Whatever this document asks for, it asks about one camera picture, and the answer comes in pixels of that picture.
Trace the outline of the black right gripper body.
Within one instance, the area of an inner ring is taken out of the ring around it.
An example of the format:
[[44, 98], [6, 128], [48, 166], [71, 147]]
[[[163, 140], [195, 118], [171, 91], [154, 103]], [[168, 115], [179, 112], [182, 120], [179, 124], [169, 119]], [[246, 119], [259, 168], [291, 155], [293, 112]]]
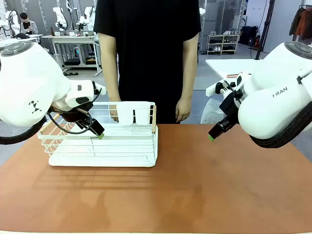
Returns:
[[225, 123], [229, 124], [239, 124], [238, 120], [238, 106], [236, 104], [236, 92], [231, 92], [228, 94], [223, 102], [220, 104], [220, 109], [225, 114], [225, 117], [219, 122], [219, 124], [224, 125]]

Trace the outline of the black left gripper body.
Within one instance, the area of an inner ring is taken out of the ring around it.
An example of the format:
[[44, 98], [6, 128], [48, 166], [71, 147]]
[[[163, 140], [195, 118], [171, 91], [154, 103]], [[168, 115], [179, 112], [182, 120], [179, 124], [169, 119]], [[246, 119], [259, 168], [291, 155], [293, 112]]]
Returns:
[[60, 107], [56, 107], [52, 105], [52, 111], [60, 114], [63, 119], [67, 122], [85, 122], [90, 123], [90, 117], [87, 114], [79, 111], [78, 109], [82, 109], [83, 111], [89, 112], [89, 110], [93, 107], [93, 103], [91, 101], [81, 104], [74, 108], [69, 108], [68, 111], [62, 110]]

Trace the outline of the person right hand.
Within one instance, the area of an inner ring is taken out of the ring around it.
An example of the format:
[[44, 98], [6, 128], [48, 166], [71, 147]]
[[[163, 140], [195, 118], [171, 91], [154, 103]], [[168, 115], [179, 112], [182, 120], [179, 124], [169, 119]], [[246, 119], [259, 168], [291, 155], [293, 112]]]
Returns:
[[109, 113], [110, 113], [110, 117], [113, 121], [119, 122], [116, 105], [109, 105]]

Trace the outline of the person left hand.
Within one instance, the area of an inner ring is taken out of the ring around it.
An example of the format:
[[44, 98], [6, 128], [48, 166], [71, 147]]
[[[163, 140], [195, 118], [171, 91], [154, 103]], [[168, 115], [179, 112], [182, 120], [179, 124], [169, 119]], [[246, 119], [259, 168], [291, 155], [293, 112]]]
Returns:
[[181, 97], [175, 108], [176, 123], [186, 120], [191, 113], [192, 97]]

